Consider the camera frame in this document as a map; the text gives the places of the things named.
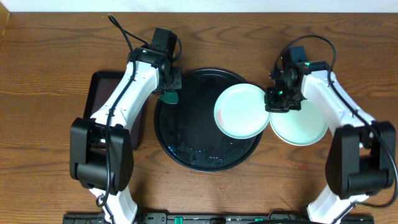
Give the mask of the green scrubbing sponge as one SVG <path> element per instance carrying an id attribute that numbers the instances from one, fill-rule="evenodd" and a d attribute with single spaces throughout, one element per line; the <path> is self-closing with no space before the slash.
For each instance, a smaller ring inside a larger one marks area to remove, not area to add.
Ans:
<path id="1" fill-rule="evenodd" d="M 178 94 L 175 91 L 165 91 L 159 96 L 159 99 L 164 103 L 176 105 L 178 103 Z"/>

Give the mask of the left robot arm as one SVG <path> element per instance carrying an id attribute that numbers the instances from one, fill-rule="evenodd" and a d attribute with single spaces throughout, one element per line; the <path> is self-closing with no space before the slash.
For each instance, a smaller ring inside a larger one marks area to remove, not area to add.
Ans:
<path id="1" fill-rule="evenodd" d="M 174 47 L 143 45 L 128 58 L 121 81 L 89 118 L 70 130 L 70 175 L 96 197 L 108 223 L 133 223 L 137 204 L 129 191 L 134 167 L 131 129 L 148 97 L 169 91 L 178 80 Z"/>

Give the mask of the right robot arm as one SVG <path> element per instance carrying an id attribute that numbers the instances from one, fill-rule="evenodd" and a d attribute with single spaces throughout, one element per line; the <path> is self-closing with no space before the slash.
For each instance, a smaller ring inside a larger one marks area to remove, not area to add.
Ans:
<path id="1" fill-rule="evenodd" d="M 327 185 L 307 206 L 313 223 L 340 223 L 357 205 L 382 189 L 397 188 L 396 129 L 376 121 L 345 92 L 324 61 L 286 63 L 270 73 L 266 110 L 300 110 L 309 100 L 321 112 L 333 140 L 325 165 Z"/>

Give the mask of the light blue plate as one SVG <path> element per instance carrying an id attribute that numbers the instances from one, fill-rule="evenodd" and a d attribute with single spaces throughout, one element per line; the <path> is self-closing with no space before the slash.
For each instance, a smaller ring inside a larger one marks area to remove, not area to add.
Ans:
<path id="1" fill-rule="evenodd" d="M 299 111 L 272 113 L 270 124 L 281 140 L 294 146 L 315 144 L 328 130 L 321 112 L 308 100 L 301 102 Z"/>
<path id="2" fill-rule="evenodd" d="M 240 83 L 225 89 L 214 106 L 217 127 L 235 139 L 249 139 L 261 133 L 269 124 L 265 92 L 256 85 Z"/>

